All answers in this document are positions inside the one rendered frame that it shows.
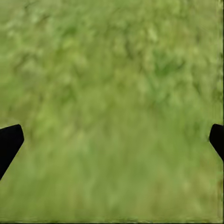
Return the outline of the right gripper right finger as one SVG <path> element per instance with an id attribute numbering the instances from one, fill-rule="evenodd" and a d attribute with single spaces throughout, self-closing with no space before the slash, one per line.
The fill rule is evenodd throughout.
<path id="1" fill-rule="evenodd" d="M 209 140 L 224 162 L 224 126 L 214 124 L 210 132 Z"/>

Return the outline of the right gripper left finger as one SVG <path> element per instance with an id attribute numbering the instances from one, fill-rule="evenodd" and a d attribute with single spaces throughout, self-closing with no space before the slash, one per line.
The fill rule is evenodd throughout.
<path id="1" fill-rule="evenodd" d="M 0 129 L 0 180 L 24 142 L 21 125 Z"/>

